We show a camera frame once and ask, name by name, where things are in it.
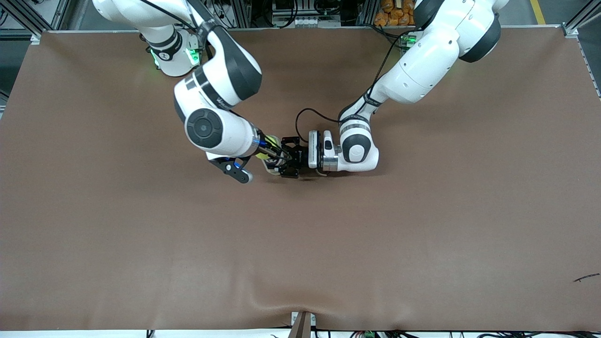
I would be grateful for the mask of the yellow-green tennis ball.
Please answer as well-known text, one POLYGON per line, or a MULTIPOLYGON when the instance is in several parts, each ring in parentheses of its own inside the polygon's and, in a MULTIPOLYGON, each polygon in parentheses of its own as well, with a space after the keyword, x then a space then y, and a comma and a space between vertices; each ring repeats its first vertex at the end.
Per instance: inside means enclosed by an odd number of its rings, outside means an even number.
MULTIPOLYGON (((271 141, 272 143, 277 143, 277 147, 281 148, 281 141, 279 138, 273 136, 273 135, 264 135, 262 136, 261 141, 271 141)), ((275 158, 275 157, 257 157, 260 160, 263 161, 279 161, 279 159, 275 158)))

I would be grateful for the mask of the brown table mat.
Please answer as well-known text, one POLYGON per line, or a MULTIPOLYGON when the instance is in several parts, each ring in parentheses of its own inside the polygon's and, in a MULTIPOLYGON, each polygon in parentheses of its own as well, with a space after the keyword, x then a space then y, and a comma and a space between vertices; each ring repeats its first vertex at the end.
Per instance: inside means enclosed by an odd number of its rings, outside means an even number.
POLYGON ((135 33, 49 33, 0 120, 0 331, 601 331, 601 101, 577 41, 504 29, 378 167, 240 184, 135 33))

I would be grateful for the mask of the white power strip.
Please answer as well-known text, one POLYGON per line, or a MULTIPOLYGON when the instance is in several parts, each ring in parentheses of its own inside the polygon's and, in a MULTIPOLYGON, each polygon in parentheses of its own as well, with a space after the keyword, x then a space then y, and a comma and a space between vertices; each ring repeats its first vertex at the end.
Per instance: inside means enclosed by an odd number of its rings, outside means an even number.
POLYGON ((294 28, 330 28, 340 27, 337 16, 300 16, 293 23, 294 28))

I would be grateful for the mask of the orange bag pile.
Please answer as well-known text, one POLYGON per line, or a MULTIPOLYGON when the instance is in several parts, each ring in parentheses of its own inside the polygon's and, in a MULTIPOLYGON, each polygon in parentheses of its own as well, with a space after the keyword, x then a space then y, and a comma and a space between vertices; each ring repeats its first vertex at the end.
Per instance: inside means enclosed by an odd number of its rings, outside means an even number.
POLYGON ((375 26, 412 26, 416 0, 378 0, 375 26))

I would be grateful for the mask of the aluminium frame post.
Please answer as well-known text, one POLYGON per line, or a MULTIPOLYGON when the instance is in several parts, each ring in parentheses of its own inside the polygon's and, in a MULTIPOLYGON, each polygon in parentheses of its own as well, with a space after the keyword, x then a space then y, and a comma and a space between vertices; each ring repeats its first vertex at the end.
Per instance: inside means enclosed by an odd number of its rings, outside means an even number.
POLYGON ((380 0, 357 0, 358 15, 356 25, 373 25, 380 7, 380 0))
POLYGON ((230 2, 237 28, 251 28, 251 12, 253 0, 230 0, 230 2))

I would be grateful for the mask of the slanted aluminium frame strut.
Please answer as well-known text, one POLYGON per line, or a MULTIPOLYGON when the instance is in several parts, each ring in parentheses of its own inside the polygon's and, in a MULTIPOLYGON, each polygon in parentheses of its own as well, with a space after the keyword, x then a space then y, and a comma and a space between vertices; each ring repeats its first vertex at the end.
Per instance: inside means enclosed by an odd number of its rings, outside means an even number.
POLYGON ((0 0, 0 8, 37 36, 62 28, 73 0, 0 0))

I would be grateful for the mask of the aluminium table side rail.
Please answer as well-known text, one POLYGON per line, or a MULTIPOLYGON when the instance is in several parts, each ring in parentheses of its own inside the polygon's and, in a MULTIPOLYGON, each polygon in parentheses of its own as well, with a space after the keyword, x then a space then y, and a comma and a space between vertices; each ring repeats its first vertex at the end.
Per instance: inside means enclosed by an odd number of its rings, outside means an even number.
POLYGON ((577 42, 578 42, 578 47, 580 48, 580 53, 582 54, 582 58, 584 59, 584 63, 586 65, 588 74, 590 76, 590 79, 592 80, 592 84, 593 84, 593 87, 595 89, 595 92, 596 92, 596 94, 597 94, 597 96, 599 98, 599 101, 601 101, 601 91, 599 90, 599 86, 597 85, 597 82, 595 80, 595 77, 593 75, 592 69, 590 67, 589 61, 588 61, 588 59, 586 57, 586 54, 584 52, 584 49, 582 47, 582 43, 579 40, 579 37, 577 37, 577 42))

